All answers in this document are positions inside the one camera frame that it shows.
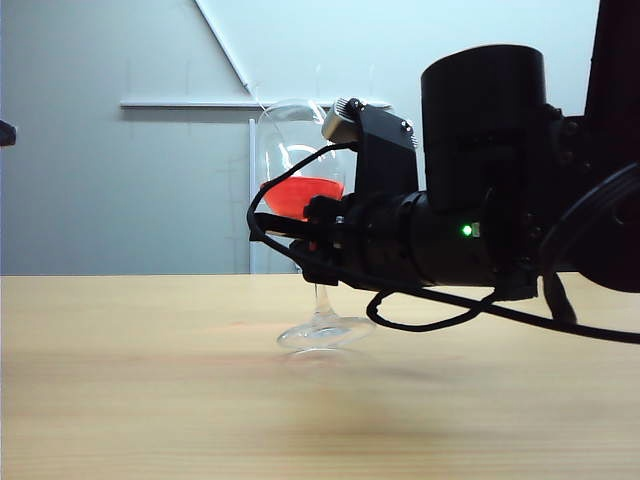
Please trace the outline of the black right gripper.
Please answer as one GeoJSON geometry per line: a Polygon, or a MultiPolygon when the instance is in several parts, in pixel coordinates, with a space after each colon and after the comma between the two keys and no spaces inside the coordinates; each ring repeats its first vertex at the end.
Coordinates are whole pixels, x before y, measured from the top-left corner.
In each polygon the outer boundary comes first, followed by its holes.
{"type": "MultiPolygon", "coordinates": [[[[358,277],[351,285],[363,290],[380,290],[386,282],[418,285],[421,274],[411,246],[411,219],[419,194],[374,195],[356,197],[346,213],[353,228],[346,238],[345,268],[358,277]]],[[[303,208],[308,218],[259,212],[257,226],[276,236],[323,236],[328,234],[342,214],[341,202],[329,197],[313,197],[303,208]]],[[[343,281],[336,272],[331,255],[316,240],[297,239],[289,247],[304,260],[298,262],[303,279],[312,284],[338,285],[343,281]]]]}

